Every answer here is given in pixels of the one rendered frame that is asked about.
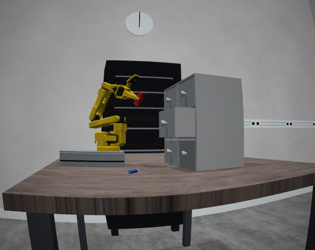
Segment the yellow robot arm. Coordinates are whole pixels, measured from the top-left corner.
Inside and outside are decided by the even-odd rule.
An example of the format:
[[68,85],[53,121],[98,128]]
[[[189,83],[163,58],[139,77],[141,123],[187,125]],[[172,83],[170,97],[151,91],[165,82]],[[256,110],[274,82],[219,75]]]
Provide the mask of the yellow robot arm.
[[[99,88],[98,97],[91,110],[89,119],[89,128],[101,128],[113,125],[113,131],[109,132],[96,132],[97,151],[120,151],[120,146],[126,143],[127,124],[125,117],[112,116],[101,119],[107,101],[111,93],[117,90],[117,84],[109,84],[103,82],[102,87]],[[96,114],[97,113],[97,114]],[[118,135],[118,142],[116,142],[116,135]],[[108,143],[110,146],[108,146]]]

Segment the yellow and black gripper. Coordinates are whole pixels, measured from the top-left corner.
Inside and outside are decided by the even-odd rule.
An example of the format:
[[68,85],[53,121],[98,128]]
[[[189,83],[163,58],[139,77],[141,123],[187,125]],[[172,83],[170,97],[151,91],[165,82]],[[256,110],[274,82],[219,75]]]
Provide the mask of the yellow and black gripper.
[[134,74],[131,78],[127,80],[126,86],[118,85],[117,90],[115,92],[115,97],[124,100],[126,99],[139,100],[139,98],[130,90],[130,85],[136,83],[138,79],[140,79],[140,76]]

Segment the grey chest of drawers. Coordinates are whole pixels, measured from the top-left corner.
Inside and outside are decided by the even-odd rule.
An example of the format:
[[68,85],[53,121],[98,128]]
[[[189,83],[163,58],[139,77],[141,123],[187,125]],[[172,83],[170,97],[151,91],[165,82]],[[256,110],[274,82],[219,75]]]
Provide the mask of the grey chest of drawers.
[[196,140],[195,169],[165,162],[193,171],[244,166],[244,111],[241,79],[194,73],[164,93],[194,77],[195,136],[165,137],[165,140]]

